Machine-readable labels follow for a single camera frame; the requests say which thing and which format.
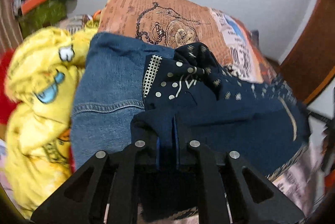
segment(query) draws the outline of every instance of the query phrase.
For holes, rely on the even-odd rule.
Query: blue jeans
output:
[[[96,151],[110,153],[131,143],[130,122],[144,111],[145,57],[173,58],[175,51],[107,32],[96,34],[73,102],[71,144],[76,168]]]

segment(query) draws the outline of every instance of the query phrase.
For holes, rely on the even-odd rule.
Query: triangular cutout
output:
[[[274,193],[248,168],[243,168],[242,174],[248,185],[252,200],[255,203],[261,203],[272,198]]]
[[[84,173],[64,191],[64,196],[73,201],[82,202],[93,171],[93,167],[85,170]]]

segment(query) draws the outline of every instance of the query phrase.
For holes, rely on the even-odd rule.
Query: red cloth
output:
[[[8,99],[4,91],[4,81],[7,74],[10,61],[13,57],[15,50],[8,49],[2,56],[0,62],[0,124],[7,124],[8,119],[12,111],[16,108],[17,103],[14,103]]]

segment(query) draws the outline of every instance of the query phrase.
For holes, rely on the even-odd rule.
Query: green cloth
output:
[[[59,0],[47,0],[19,17],[23,39],[35,31],[54,25],[66,17],[66,6]]]

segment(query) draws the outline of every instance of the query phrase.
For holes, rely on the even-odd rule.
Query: orange box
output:
[[[47,0],[25,0],[21,5],[22,15],[27,14],[29,11],[44,3],[45,1]]]

